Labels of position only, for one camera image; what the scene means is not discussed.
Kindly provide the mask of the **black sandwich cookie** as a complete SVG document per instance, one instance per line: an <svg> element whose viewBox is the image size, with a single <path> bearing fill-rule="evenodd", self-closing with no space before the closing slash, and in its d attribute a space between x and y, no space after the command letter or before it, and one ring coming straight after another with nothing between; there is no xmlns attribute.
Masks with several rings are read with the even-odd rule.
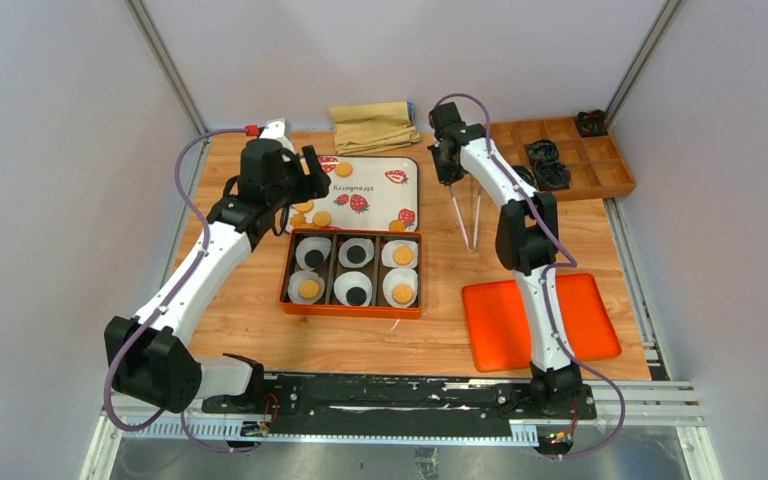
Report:
<svg viewBox="0 0 768 480"><path fill-rule="evenodd" d="M367 253L364 247L352 245L346 250L346 258L349 263L362 265L366 262Z"/></svg>
<svg viewBox="0 0 768 480"><path fill-rule="evenodd" d="M310 269L317 269L325 260L325 255L321 250L312 249L305 253L304 260Z"/></svg>
<svg viewBox="0 0 768 480"><path fill-rule="evenodd" d="M350 306L363 306L368 300L368 293L362 287L353 286L347 290L345 299Z"/></svg>

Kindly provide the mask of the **metal tweezers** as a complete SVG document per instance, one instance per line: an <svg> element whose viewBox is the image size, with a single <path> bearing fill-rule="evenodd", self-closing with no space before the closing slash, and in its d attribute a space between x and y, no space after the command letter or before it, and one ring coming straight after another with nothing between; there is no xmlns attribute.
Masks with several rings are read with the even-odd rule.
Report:
<svg viewBox="0 0 768 480"><path fill-rule="evenodd" d="M482 187L472 176L466 176L447 190L464 245L469 253L476 253L479 246Z"/></svg>

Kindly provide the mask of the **orange compartment cookie box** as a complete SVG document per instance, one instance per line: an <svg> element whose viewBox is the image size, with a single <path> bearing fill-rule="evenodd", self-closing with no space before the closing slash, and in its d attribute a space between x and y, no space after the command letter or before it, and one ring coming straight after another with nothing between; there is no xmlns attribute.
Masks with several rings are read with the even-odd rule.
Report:
<svg viewBox="0 0 768 480"><path fill-rule="evenodd" d="M421 259L418 233L298 229L279 304L292 315L418 319Z"/></svg>

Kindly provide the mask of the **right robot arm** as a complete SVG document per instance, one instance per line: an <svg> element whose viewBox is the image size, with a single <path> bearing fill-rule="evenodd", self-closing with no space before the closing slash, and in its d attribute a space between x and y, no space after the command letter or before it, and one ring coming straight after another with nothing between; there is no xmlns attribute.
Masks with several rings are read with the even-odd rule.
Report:
<svg viewBox="0 0 768 480"><path fill-rule="evenodd" d="M531 339L526 398L540 415L556 417L584 387L556 288L557 256L567 252L557 201L524 180L495 146L489 124L467 124L453 99L443 97L428 114L436 175L446 187L471 176L498 209L496 255L519 288Z"/></svg>

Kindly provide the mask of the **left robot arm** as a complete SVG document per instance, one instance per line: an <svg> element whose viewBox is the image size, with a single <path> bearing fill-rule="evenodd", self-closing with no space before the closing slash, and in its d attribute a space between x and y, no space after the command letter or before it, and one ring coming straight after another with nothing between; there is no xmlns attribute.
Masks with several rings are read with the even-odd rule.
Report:
<svg viewBox="0 0 768 480"><path fill-rule="evenodd" d="M258 411L267 390L261 364L233 354L198 360L188 344L219 288L273 230L276 214L325 197L329 187L312 146L295 151L284 140L249 141L239 175L200 216L202 233L173 276L133 316L108 323L104 393L118 392L171 413L216 396L227 396L243 413Z"/></svg>

